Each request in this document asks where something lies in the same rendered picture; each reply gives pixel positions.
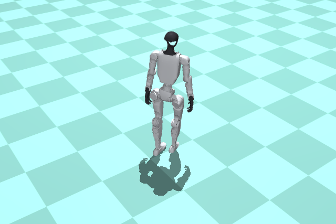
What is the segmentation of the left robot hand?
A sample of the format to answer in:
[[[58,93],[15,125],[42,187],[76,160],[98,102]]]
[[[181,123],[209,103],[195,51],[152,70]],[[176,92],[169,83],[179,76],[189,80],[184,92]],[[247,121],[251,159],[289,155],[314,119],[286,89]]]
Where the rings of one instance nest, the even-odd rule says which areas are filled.
[[[150,92],[151,92],[151,90],[149,91],[149,88],[148,87],[146,87],[146,89],[145,89],[145,102],[146,102],[146,104],[151,104],[151,100],[150,100]]]

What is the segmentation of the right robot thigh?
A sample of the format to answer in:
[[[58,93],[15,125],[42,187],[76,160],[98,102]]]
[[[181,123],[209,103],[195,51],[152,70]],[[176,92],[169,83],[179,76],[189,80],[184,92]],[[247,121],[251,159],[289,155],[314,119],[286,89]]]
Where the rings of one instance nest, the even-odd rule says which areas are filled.
[[[176,125],[178,121],[181,121],[182,118],[182,113],[183,113],[183,108],[184,108],[184,98],[183,96],[177,94],[177,95],[172,95],[171,97],[172,105],[173,105],[173,110],[174,110],[174,118],[171,121],[171,126],[176,129]]]

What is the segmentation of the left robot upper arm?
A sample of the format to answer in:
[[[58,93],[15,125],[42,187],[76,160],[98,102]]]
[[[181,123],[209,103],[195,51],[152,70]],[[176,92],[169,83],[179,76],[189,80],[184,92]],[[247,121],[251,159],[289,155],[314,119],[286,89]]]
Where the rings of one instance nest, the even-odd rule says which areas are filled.
[[[150,75],[155,75],[156,74],[156,63],[157,63],[157,56],[159,54],[160,51],[155,50],[150,54],[150,63],[149,63],[149,74]]]

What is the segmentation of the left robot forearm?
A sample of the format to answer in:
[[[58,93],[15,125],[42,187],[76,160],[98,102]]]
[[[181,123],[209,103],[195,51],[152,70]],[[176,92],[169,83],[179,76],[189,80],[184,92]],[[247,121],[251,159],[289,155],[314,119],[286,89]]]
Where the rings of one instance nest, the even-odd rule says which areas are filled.
[[[149,91],[152,89],[153,79],[154,79],[154,76],[149,74],[149,69],[148,69],[146,87],[149,88]],[[146,87],[145,87],[145,89],[146,89]]]

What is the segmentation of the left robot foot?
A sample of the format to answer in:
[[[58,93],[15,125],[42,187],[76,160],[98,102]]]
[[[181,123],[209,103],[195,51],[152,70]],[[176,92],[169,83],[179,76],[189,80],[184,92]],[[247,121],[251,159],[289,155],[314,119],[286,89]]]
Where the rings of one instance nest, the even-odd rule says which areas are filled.
[[[154,155],[154,156],[159,155],[159,153],[160,153],[161,151],[163,151],[163,150],[165,149],[165,147],[166,147],[166,143],[165,143],[165,142],[162,142],[162,143],[161,143],[161,148],[160,148],[160,149],[155,148],[154,151],[153,151],[153,155]]]

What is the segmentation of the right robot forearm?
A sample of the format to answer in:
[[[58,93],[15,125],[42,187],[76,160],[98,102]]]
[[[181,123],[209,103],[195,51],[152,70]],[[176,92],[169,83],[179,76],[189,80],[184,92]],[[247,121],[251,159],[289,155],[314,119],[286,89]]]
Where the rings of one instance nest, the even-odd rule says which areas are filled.
[[[192,76],[189,76],[188,83],[185,83],[185,87],[186,87],[188,99],[189,99],[189,96],[193,96],[194,98],[193,88],[192,88]]]

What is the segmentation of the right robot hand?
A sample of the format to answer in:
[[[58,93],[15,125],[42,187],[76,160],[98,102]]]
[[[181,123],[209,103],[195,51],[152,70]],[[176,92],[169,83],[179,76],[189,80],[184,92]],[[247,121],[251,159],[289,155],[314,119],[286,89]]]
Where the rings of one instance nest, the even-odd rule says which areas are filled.
[[[189,103],[188,104],[190,104],[190,106],[187,108],[188,112],[191,112],[192,109],[193,109],[193,100],[194,100],[193,96],[189,96]]]

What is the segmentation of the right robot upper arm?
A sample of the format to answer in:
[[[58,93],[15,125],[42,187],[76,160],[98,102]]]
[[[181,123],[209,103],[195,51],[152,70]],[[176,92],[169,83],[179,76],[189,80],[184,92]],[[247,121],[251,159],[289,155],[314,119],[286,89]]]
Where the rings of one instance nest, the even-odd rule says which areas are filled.
[[[183,81],[188,83],[188,78],[190,76],[190,58],[185,55],[180,55],[180,63],[183,68]]]

